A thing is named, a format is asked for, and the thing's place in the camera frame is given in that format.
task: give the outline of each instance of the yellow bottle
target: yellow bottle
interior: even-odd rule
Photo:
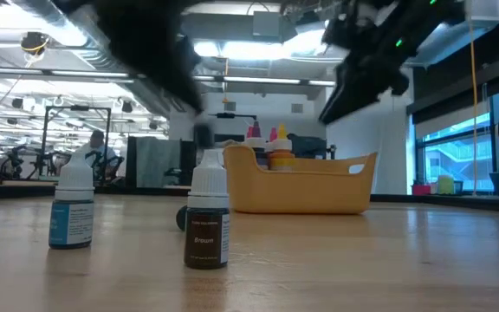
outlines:
[[[278,139],[273,142],[275,151],[270,154],[270,170],[292,171],[295,156],[292,154],[292,141],[286,135],[286,129],[281,124],[278,127]]]

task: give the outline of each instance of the pink object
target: pink object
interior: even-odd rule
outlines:
[[[254,121],[253,127],[251,128],[252,138],[261,138],[261,128],[259,127],[259,121]]]
[[[431,195],[431,186],[430,185],[413,185],[412,186],[412,194],[417,195],[417,196]]]
[[[276,139],[278,139],[278,133],[276,133],[276,127],[273,127],[272,129],[270,129],[269,142],[272,142]]]

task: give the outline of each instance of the man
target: man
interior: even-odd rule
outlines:
[[[90,137],[89,143],[85,144],[83,147],[79,149],[79,151],[82,151],[83,154],[88,154],[91,152],[99,152],[101,155],[105,152],[105,134],[101,132],[100,130],[94,130],[92,132],[92,136]],[[114,153],[114,150],[108,146],[107,147],[107,160],[115,157],[116,154]],[[90,157],[86,158],[86,162],[89,166],[92,166],[92,164],[95,161],[95,155],[91,155]],[[108,165],[110,167],[116,166],[117,165],[117,159],[111,161],[111,163]]]

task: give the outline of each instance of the blue label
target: blue label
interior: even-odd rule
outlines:
[[[49,224],[49,243],[67,244],[69,205],[55,204],[51,206],[51,223]]]

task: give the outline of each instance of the wooden table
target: wooden table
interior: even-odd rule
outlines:
[[[233,213],[224,270],[182,264],[185,198],[98,196],[94,244],[49,250],[51,198],[0,200],[0,311],[499,311],[499,213]]]

